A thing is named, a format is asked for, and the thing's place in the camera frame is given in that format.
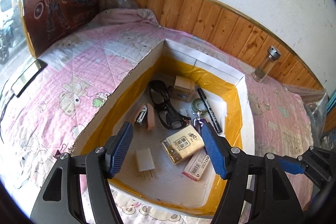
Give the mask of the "white usb charger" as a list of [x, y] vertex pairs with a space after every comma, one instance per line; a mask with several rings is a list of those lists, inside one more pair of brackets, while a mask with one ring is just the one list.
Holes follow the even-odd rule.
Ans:
[[155, 169], [153, 157], [149, 148], [136, 150], [135, 159], [137, 163], [137, 169], [146, 176], [146, 172], [149, 172], [151, 178], [153, 178], [153, 170]]

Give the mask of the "yellow tissue pack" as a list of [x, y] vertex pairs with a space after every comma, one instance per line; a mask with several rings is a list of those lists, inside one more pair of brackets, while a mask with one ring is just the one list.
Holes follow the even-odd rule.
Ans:
[[179, 164], [205, 146], [201, 135], [192, 125], [161, 140], [161, 145], [173, 164]]

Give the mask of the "white cardboard box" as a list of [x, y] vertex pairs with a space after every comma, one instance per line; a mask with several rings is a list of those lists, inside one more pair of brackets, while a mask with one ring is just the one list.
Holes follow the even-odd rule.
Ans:
[[106, 143], [125, 122], [133, 139], [110, 185], [163, 209], [211, 217], [226, 183], [206, 166], [199, 180], [183, 174], [187, 160], [173, 162], [163, 139], [193, 123], [203, 106], [193, 106], [198, 89], [212, 114], [205, 119], [230, 145], [255, 152], [255, 130], [245, 76], [211, 48], [172, 40], [159, 42], [120, 83], [76, 138], [74, 155]]

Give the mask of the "green tape roll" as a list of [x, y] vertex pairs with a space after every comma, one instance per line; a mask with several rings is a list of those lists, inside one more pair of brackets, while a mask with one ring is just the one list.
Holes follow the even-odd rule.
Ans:
[[208, 112], [204, 102], [200, 98], [193, 100], [191, 104], [191, 110], [193, 114], [200, 116], [205, 115]]

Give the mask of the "gold metal tin box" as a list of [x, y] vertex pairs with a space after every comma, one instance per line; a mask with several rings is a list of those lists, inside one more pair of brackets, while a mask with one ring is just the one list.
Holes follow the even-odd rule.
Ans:
[[175, 100], [190, 102], [195, 93], [193, 80], [182, 76], [176, 76], [171, 97]]

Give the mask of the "pink stapler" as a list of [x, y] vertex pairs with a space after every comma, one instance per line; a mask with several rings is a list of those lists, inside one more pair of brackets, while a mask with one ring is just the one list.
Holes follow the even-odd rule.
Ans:
[[146, 125], [147, 131], [153, 130], [155, 128], [154, 107], [149, 103], [143, 104], [135, 116], [134, 124]]

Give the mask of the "purple ultraman figure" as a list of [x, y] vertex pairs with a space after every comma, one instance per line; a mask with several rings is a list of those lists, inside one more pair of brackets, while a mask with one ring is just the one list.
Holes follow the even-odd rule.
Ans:
[[193, 127], [198, 130], [202, 128], [206, 122], [206, 118], [204, 118], [200, 113], [197, 113], [197, 116], [193, 120]]

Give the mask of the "robot toy box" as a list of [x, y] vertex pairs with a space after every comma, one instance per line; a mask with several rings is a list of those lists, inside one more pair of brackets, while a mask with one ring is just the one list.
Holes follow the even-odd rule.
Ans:
[[92, 20], [99, 0], [21, 0], [27, 45], [37, 58], [53, 43]]

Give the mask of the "black smartphone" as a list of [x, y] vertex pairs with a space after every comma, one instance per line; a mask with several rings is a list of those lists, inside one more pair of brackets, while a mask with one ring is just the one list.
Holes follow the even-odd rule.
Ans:
[[29, 63], [21, 75], [14, 81], [11, 91], [16, 97], [20, 97], [35, 77], [47, 67], [47, 63], [40, 59], [35, 59]]

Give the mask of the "staples box red white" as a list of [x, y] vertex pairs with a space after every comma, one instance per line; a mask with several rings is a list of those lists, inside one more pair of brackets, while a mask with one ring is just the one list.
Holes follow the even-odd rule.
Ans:
[[210, 162], [205, 148], [193, 154], [182, 174], [194, 181], [199, 181]]

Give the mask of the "glass bottle with metal lid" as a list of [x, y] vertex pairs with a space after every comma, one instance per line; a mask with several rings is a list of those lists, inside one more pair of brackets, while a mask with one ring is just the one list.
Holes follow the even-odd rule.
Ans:
[[252, 73], [252, 77], [254, 78], [254, 80], [258, 83], [262, 82], [263, 79], [270, 72], [270, 70], [273, 68], [275, 63], [278, 61], [280, 56], [280, 51], [276, 47], [270, 46], [266, 52], [266, 56]]

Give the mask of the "black binder clip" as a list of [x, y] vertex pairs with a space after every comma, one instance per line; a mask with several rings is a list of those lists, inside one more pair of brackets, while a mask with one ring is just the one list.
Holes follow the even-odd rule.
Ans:
[[58, 159], [60, 157], [60, 155], [67, 149], [67, 145], [66, 144], [62, 144], [62, 146], [60, 148], [58, 148], [54, 154], [54, 158]]

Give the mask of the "black marker pen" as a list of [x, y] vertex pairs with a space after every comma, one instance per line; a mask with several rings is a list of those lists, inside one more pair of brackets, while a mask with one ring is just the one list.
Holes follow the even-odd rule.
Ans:
[[198, 94], [200, 96], [200, 99], [203, 101], [203, 103], [204, 103], [204, 105], [205, 105], [205, 107], [206, 107], [206, 109], [207, 109], [207, 111], [209, 113], [210, 120], [213, 123], [213, 127], [214, 127], [216, 133], [217, 134], [222, 133], [223, 130], [222, 130], [222, 128], [221, 128], [221, 126], [220, 126], [220, 124], [219, 124], [219, 122], [218, 122], [218, 120], [217, 120], [217, 118], [216, 118], [216, 116], [215, 116], [215, 114], [214, 114], [214, 112], [212, 110], [212, 107], [211, 107], [211, 105], [210, 105], [210, 103], [209, 103], [209, 101], [208, 101], [208, 99], [207, 99], [207, 97], [206, 97], [203, 89], [202, 88], [197, 88], [197, 92], [198, 92]]

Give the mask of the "teal boards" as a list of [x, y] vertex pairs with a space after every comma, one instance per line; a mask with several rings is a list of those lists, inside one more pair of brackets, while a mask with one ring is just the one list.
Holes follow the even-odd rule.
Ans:
[[336, 104], [336, 90], [333, 92], [332, 96], [329, 98], [327, 103], [327, 114], [329, 114]]

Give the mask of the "pink cartoon bear quilt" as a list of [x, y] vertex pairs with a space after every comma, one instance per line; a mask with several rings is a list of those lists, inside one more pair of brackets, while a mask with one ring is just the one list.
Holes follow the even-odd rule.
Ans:
[[298, 156], [313, 143], [303, 100], [252, 67], [202, 39], [161, 27], [147, 9], [112, 9], [55, 43], [43, 55], [46, 69], [19, 97], [10, 96], [12, 68], [1, 75], [9, 106], [1, 123], [1, 180], [30, 214], [56, 158], [68, 152], [84, 127], [135, 65], [170, 39], [210, 55], [245, 75], [255, 130], [255, 152]]

